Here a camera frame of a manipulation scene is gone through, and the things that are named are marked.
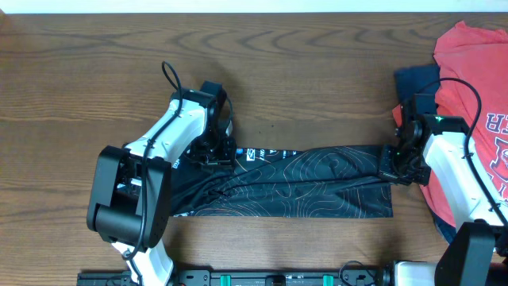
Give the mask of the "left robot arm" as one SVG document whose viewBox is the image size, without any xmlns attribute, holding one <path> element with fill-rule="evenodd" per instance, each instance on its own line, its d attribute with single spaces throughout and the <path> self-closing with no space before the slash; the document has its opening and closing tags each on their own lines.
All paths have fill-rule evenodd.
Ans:
<svg viewBox="0 0 508 286">
<path fill-rule="evenodd" d="M 233 165 L 232 122 L 222 87 L 178 89 L 164 116 L 142 137 L 98 155 L 87 227 L 125 259 L 138 285 L 170 285 L 174 263 L 162 241 L 170 217 L 171 169 L 182 156 L 206 170 Z"/>
</svg>

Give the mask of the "black orange-patterned jersey shirt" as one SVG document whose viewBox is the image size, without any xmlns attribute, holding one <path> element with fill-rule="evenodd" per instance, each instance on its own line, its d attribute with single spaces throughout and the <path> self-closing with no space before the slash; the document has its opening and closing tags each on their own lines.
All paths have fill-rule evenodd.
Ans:
<svg viewBox="0 0 508 286">
<path fill-rule="evenodd" d="M 180 157 L 172 216 L 390 218 L 391 185 L 377 175 L 378 145 L 306 151 L 239 148 L 231 166 Z"/>
</svg>

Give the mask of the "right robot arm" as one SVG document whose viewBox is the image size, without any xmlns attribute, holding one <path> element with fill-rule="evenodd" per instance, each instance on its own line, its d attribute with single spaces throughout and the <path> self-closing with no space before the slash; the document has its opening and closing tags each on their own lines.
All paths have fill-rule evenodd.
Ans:
<svg viewBox="0 0 508 286">
<path fill-rule="evenodd" d="M 385 285 L 505 285 L 507 204 L 483 168 L 460 117 L 418 115 L 404 124 L 398 146 L 383 146 L 378 175 L 393 184 L 427 184 L 435 175 L 456 224 L 456 236 L 437 263 L 399 261 Z"/>
</svg>

